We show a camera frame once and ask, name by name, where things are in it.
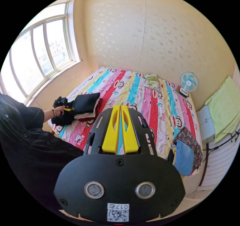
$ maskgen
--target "wallpaper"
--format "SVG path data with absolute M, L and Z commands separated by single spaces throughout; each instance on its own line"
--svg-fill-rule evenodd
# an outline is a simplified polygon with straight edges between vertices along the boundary
M 183 0 L 85 0 L 84 19 L 88 55 L 98 67 L 155 73 L 176 84 L 193 72 L 196 110 L 233 75 L 227 43 Z

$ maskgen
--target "hand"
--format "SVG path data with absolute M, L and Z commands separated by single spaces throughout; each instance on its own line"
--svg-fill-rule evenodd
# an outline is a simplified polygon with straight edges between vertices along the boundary
M 60 116 L 61 114 L 63 115 L 64 114 L 64 108 L 65 106 L 59 106 L 59 107 L 56 107 L 54 109 L 54 111 L 56 112 L 56 116 Z

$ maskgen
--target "black shirt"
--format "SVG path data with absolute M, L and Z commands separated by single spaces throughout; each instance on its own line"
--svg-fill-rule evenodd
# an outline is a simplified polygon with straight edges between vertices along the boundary
M 0 143 L 26 190 L 47 209 L 61 210 L 53 191 L 66 164 L 83 151 L 42 130 L 44 112 L 0 94 Z

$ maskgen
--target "white cabinet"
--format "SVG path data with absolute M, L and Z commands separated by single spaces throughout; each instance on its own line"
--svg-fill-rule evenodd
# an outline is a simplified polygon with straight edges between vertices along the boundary
M 210 143 L 214 140 L 215 129 L 209 111 L 209 106 L 205 105 L 200 111 L 196 112 L 200 128 L 200 135 L 203 143 Z

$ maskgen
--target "window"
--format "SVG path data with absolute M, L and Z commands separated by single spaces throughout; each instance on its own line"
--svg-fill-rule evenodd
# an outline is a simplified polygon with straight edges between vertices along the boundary
M 73 62 L 66 6 L 67 3 L 60 3 L 42 10 L 9 50 L 0 86 L 17 101 L 30 99 L 54 73 Z

